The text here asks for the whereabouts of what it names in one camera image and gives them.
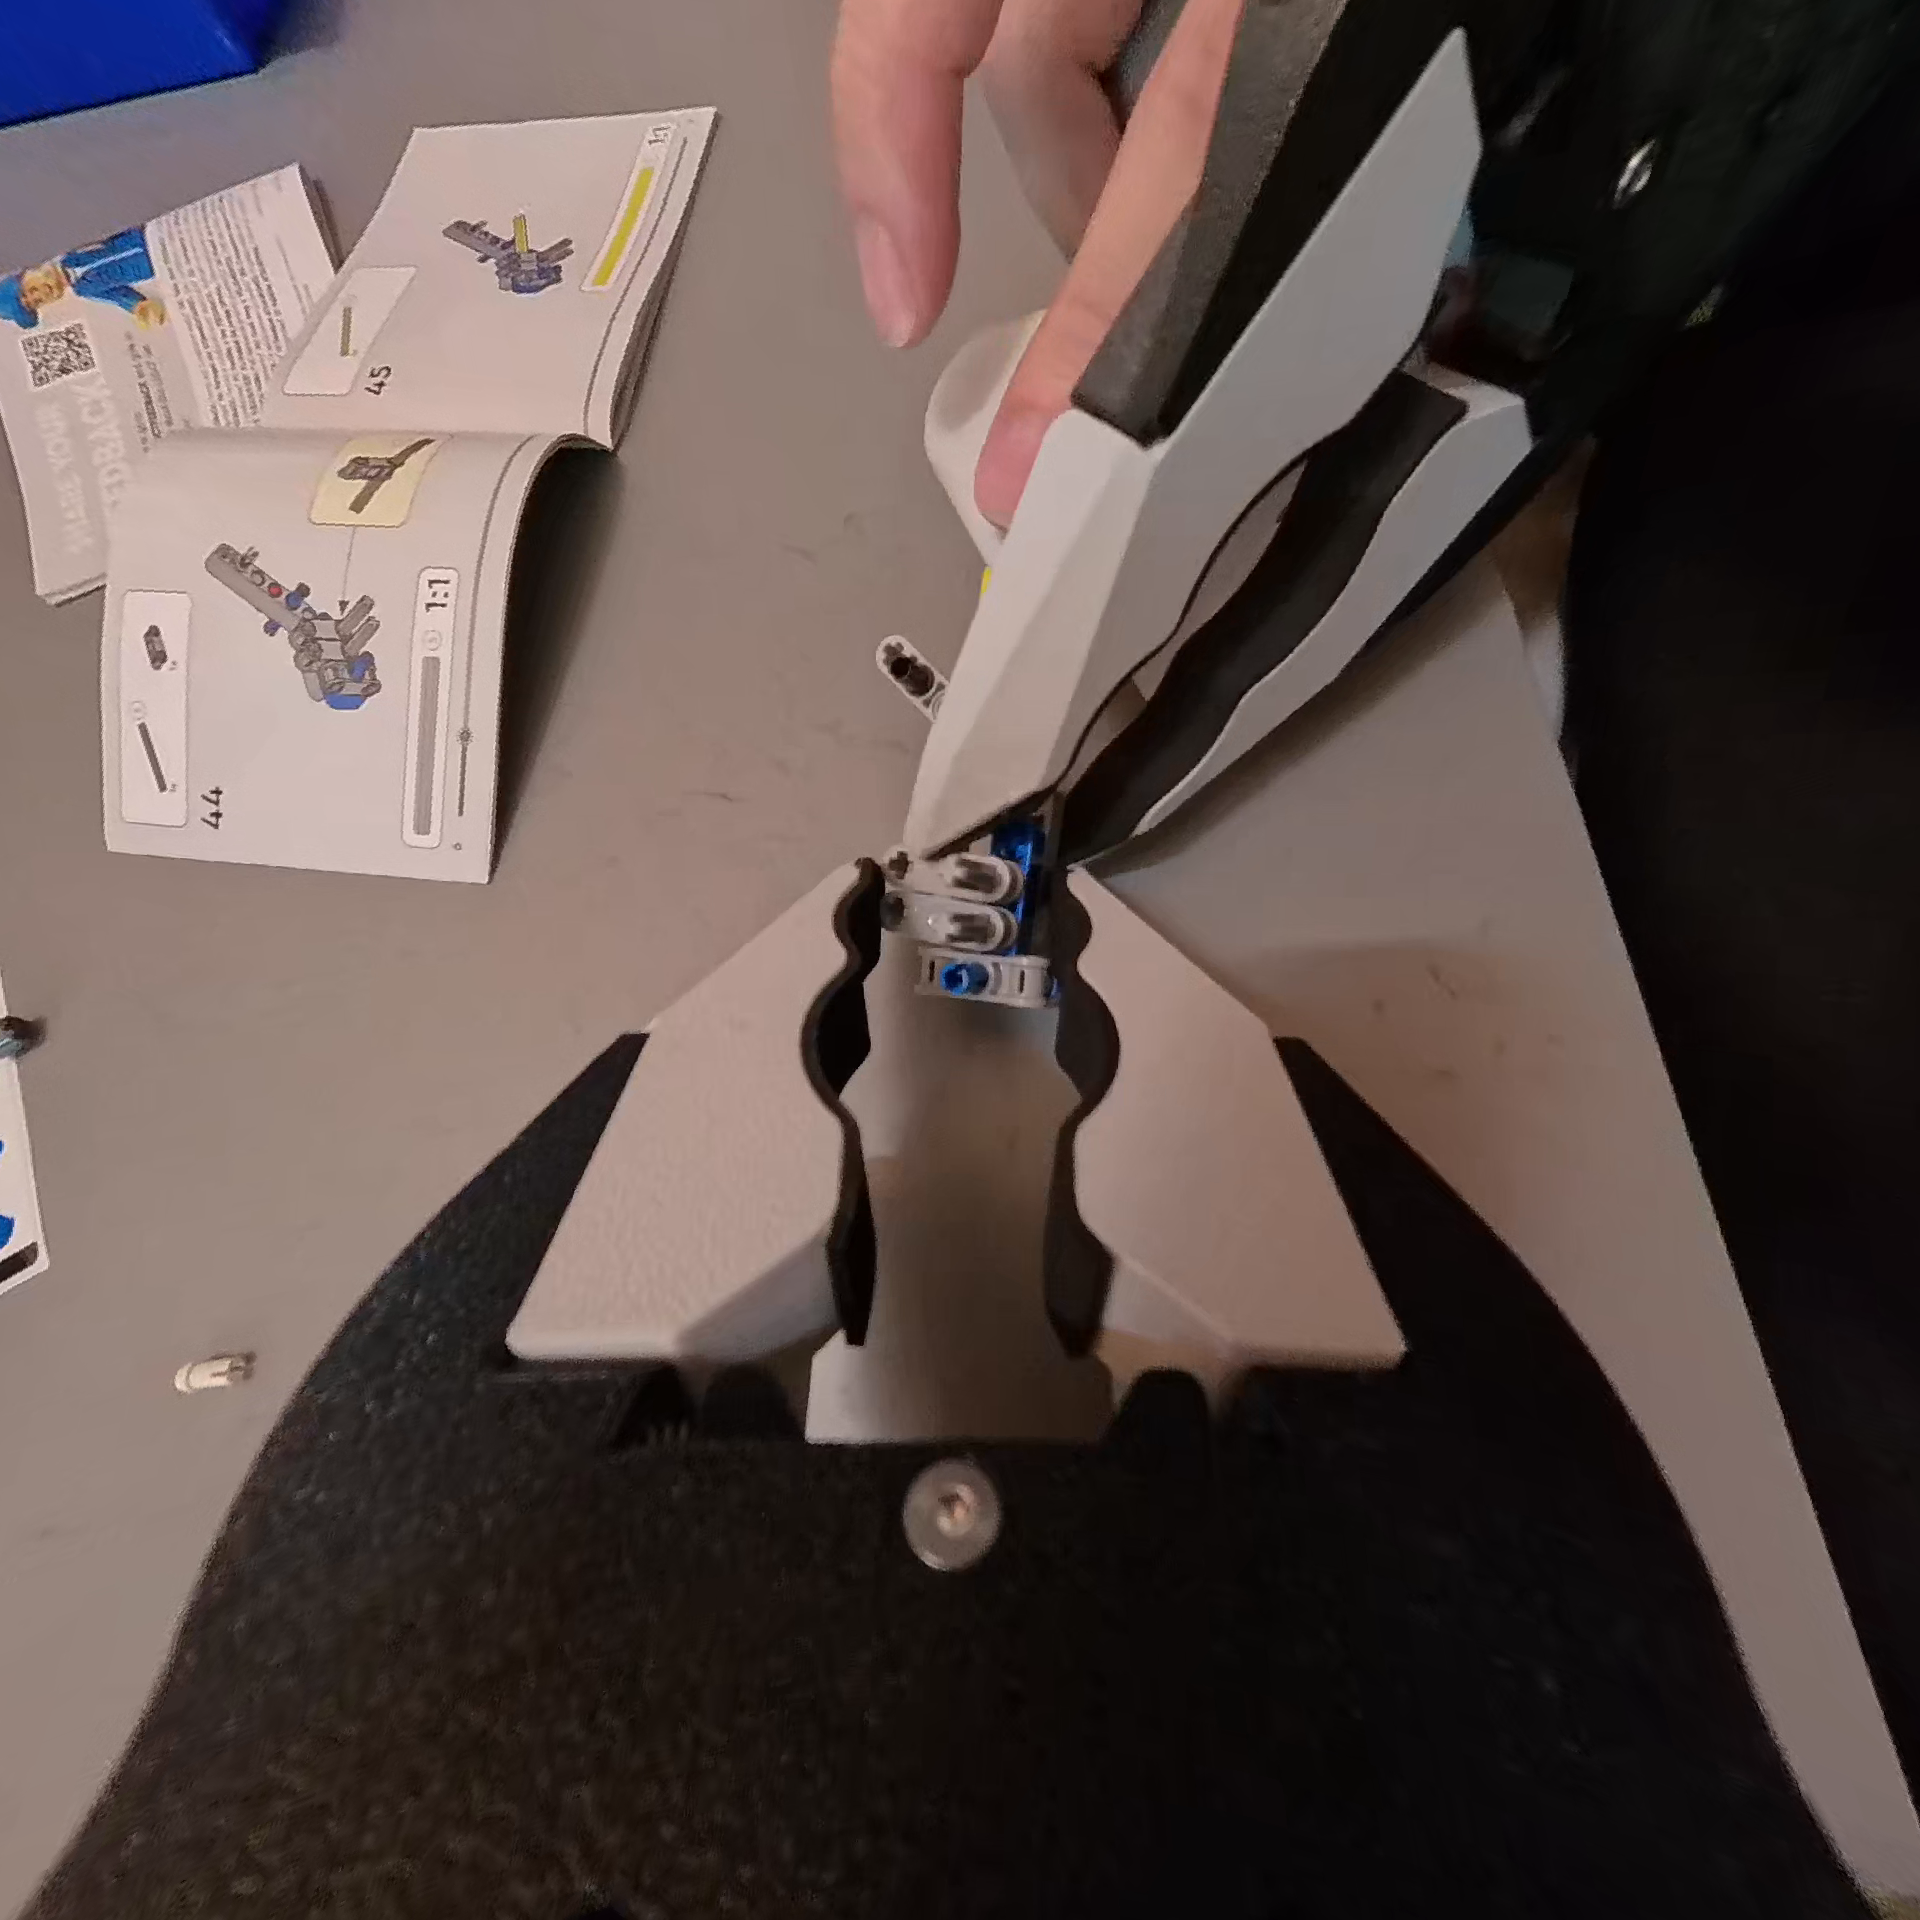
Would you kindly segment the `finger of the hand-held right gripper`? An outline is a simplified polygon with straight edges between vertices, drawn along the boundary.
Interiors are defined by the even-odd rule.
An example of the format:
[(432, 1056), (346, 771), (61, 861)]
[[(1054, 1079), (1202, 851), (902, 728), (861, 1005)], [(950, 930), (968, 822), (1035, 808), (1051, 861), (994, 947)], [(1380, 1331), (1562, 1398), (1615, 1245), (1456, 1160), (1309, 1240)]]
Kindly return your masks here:
[(1395, 371), (1304, 456), (1249, 577), (1074, 781), (1063, 861), (1092, 861), (1162, 826), (1331, 694), (1530, 454), (1523, 394), (1447, 369)]
[(1064, 785), (1235, 525), (1406, 371), (1479, 167), (1467, 26), (1240, 26), (1188, 206), (1042, 438), (902, 840)]

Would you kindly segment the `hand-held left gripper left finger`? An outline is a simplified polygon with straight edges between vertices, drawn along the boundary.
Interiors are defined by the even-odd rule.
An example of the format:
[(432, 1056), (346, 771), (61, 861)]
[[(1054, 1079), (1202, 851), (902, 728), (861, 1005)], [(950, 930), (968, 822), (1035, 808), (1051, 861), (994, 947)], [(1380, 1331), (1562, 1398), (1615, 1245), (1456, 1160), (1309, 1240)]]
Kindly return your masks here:
[(520, 1362), (728, 1369), (861, 1344), (878, 1240), (845, 1088), (882, 873), (833, 870), (647, 1024), (510, 1322)]

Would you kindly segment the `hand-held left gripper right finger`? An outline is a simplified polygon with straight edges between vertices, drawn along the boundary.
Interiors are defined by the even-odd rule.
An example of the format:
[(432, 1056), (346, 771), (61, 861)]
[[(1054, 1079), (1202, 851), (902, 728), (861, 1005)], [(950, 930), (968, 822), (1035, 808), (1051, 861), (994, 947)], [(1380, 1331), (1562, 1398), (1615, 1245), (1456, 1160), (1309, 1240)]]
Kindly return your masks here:
[(1051, 902), (1074, 1108), (1046, 1314), (1104, 1369), (1393, 1369), (1406, 1331), (1270, 1028), (1095, 874)]

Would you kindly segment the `grey and blue lego assembly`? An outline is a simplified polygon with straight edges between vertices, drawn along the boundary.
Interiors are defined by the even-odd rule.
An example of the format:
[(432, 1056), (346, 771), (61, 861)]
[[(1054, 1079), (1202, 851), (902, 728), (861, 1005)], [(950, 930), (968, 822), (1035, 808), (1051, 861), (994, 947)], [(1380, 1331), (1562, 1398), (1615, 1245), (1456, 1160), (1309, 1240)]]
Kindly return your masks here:
[(937, 858), (894, 850), (882, 874), (882, 923), (915, 944), (918, 993), (1019, 1012), (1054, 1003), (1046, 812), (1016, 812)]

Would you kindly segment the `person's right hand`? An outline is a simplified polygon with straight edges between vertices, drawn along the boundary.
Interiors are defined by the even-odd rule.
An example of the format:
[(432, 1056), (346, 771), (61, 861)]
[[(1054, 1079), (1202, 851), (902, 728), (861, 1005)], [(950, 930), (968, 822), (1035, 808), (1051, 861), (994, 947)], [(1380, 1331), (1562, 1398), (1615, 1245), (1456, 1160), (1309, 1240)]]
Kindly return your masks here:
[(1137, 109), (1104, 75), (1140, 5), (843, 5), (831, 58), (835, 171), (878, 337), (918, 345), (949, 306), (976, 83), (1024, 194), (1069, 254), (976, 456), (995, 528), (1019, 511), (1042, 442), (1192, 204), (1240, 5), (1187, 5)]

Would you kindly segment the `person's dark clothing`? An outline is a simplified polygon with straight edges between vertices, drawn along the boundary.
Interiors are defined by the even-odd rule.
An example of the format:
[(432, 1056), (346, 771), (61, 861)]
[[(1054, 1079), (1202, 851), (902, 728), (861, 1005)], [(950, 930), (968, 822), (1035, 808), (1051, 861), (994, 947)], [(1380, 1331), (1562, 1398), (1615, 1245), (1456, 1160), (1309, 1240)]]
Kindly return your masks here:
[(1688, 337), (1497, 556), (1916, 1791), (1916, 285)]

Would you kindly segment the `open instruction booklet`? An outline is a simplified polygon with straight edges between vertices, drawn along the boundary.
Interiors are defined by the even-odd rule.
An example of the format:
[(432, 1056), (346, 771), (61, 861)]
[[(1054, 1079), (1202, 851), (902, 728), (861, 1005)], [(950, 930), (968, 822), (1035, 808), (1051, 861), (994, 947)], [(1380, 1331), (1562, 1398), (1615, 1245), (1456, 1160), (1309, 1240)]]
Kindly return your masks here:
[(715, 109), (423, 129), (5, 273), (36, 596), (101, 602), (113, 851), (486, 883), (524, 511), (634, 415)]

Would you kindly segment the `sticker sheet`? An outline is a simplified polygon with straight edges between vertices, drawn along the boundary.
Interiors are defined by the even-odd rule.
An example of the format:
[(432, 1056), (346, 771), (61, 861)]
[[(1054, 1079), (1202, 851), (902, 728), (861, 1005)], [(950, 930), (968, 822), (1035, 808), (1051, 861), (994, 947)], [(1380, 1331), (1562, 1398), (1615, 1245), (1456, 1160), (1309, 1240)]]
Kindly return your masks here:
[(49, 1268), (21, 1065), (23, 1059), (5, 1062), (5, 1294)]

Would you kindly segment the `blue plastic bin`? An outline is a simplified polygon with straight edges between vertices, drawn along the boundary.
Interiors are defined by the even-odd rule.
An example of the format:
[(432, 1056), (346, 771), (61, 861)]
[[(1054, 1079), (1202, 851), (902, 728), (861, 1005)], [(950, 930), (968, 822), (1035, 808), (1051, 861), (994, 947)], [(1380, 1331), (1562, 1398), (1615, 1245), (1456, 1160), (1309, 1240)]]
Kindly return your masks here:
[(5, 5), (5, 129), (258, 73), (289, 5)]

